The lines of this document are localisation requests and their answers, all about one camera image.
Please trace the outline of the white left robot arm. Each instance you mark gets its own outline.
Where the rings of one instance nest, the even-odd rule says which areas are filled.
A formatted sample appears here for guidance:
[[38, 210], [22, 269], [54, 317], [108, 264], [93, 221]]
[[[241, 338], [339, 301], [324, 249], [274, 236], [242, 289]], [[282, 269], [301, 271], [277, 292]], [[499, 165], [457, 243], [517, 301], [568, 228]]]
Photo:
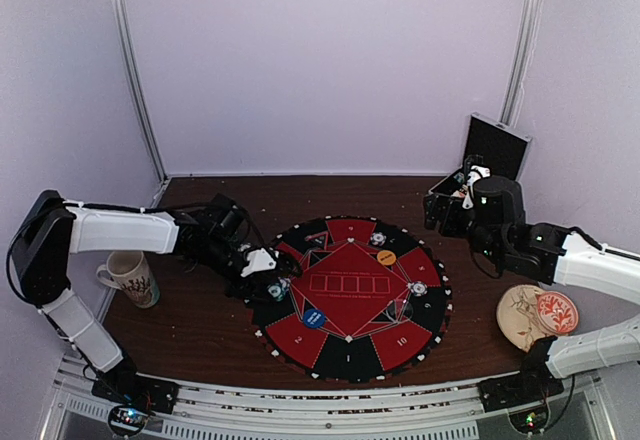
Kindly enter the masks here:
[[68, 275], [71, 257], [107, 251], [182, 257], [222, 276], [227, 296], [247, 301], [278, 301], [286, 281], [302, 273], [292, 254], [265, 242], [247, 210], [222, 194], [208, 202], [145, 209], [43, 191], [9, 244], [9, 285], [123, 404], [143, 396], [143, 381]]

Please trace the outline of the blue small blind button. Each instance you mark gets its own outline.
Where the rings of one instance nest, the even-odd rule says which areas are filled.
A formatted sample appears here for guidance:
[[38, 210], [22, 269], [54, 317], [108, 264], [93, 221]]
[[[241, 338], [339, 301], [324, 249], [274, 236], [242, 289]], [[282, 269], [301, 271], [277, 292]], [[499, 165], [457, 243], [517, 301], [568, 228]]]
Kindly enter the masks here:
[[319, 329], [326, 323], [326, 315], [319, 309], [309, 309], [304, 312], [302, 322], [309, 329]]

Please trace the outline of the clear round dealer button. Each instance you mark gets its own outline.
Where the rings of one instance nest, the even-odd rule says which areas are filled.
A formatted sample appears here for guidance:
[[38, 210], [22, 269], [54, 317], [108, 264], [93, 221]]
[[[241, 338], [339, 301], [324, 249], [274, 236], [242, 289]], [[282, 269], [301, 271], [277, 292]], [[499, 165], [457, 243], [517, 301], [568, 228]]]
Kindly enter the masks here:
[[412, 319], [413, 312], [413, 306], [408, 299], [394, 299], [385, 308], [384, 315], [392, 323], [403, 323]]

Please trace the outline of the orange big blind button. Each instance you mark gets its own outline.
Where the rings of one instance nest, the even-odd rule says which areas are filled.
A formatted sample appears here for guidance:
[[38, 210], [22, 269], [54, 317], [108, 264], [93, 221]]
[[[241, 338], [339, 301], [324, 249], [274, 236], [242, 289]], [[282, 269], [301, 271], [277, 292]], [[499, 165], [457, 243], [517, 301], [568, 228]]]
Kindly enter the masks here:
[[392, 266], [396, 263], [397, 256], [391, 250], [380, 250], [376, 254], [376, 259], [383, 266]]

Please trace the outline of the blue cream chips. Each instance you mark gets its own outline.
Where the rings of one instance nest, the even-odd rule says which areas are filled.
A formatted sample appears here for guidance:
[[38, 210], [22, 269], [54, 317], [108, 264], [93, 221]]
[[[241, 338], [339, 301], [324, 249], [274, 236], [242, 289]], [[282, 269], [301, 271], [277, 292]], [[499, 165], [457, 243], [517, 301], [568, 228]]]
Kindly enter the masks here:
[[280, 294], [281, 295], [285, 295], [290, 290], [291, 279], [290, 278], [280, 278], [279, 279], [279, 284], [280, 284]]

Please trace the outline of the green chips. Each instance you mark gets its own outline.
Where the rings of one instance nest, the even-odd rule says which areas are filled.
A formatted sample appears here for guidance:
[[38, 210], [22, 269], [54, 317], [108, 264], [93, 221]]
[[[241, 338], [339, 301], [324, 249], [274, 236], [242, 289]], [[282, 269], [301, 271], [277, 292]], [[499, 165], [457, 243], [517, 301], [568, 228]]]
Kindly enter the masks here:
[[272, 284], [268, 287], [268, 293], [274, 301], [281, 301], [285, 295], [285, 292], [281, 285]]

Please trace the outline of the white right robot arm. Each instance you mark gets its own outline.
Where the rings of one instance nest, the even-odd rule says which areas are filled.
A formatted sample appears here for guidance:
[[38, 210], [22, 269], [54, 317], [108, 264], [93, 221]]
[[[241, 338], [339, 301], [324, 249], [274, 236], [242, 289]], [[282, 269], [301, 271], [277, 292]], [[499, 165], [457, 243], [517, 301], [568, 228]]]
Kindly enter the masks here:
[[[476, 268], [498, 280], [510, 272], [547, 286], [577, 288], [639, 302], [639, 256], [599, 242], [578, 226], [526, 219], [521, 185], [475, 167], [435, 182], [423, 197], [424, 226], [466, 241]], [[639, 378], [639, 318], [578, 335], [552, 334], [535, 341], [512, 390], [535, 400], [551, 384], [574, 374], [618, 370]]]

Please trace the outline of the chip stack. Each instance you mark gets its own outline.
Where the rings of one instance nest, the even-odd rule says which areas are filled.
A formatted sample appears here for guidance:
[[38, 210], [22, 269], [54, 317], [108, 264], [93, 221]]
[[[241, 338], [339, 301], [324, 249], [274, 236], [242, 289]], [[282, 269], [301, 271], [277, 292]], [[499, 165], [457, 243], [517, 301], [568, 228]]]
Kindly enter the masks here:
[[375, 231], [371, 234], [370, 243], [373, 246], [383, 246], [387, 241], [387, 236], [381, 231]]
[[428, 293], [428, 287], [420, 281], [409, 283], [408, 289], [410, 291], [410, 294], [415, 297], [421, 297]]

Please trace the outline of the black triangular all-in marker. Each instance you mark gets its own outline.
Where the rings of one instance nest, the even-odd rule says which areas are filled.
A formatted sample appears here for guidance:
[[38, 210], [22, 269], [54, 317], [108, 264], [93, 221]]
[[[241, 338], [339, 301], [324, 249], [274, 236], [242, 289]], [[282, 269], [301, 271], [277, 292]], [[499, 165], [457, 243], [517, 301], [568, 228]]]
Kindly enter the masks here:
[[314, 248], [324, 250], [327, 247], [328, 239], [329, 234], [327, 232], [321, 232], [307, 236], [305, 241], [311, 244]]

